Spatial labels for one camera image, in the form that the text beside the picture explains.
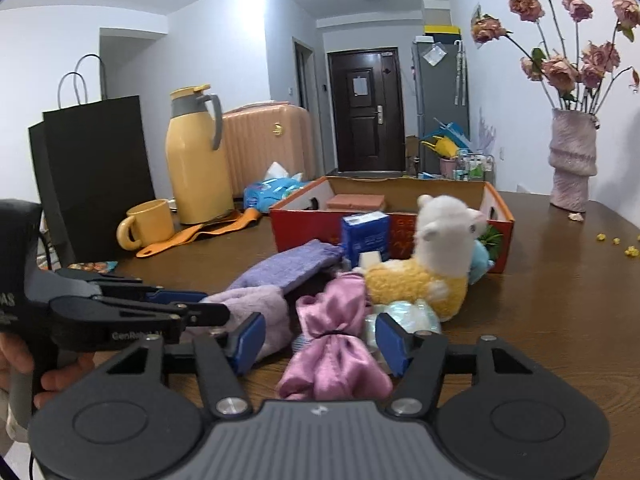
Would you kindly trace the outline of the person's left hand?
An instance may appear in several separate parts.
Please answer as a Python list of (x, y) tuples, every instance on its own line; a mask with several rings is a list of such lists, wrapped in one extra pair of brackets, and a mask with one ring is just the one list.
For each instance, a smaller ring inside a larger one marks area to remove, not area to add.
[[(42, 408), (58, 393), (73, 385), (94, 369), (94, 354), (81, 353), (75, 362), (59, 370), (50, 370), (41, 377), (42, 393), (35, 396), (36, 408)], [(26, 344), (14, 334), (1, 334), (1, 389), (10, 391), (11, 372), (17, 370), (22, 374), (34, 371), (34, 359)]]

